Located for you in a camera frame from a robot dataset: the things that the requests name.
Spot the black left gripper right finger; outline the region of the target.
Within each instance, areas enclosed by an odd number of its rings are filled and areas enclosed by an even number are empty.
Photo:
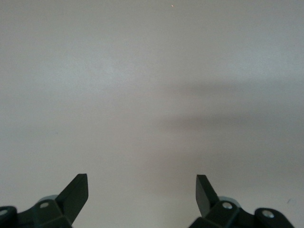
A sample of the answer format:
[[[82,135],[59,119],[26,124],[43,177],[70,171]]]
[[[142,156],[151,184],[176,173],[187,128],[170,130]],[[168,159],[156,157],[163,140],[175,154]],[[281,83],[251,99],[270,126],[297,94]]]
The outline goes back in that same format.
[[[254,228],[254,215],[232,198],[219,197],[206,175],[196,176],[196,202],[200,217],[191,228]]]

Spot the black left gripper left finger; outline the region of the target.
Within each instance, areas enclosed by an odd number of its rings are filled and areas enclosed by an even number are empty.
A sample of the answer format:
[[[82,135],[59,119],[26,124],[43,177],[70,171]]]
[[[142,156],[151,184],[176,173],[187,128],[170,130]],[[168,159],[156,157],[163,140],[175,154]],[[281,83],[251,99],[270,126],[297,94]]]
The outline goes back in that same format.
[[[57,196],[17,215],[18,228],[71,228],[88,200],[87,174],[78,174]]]

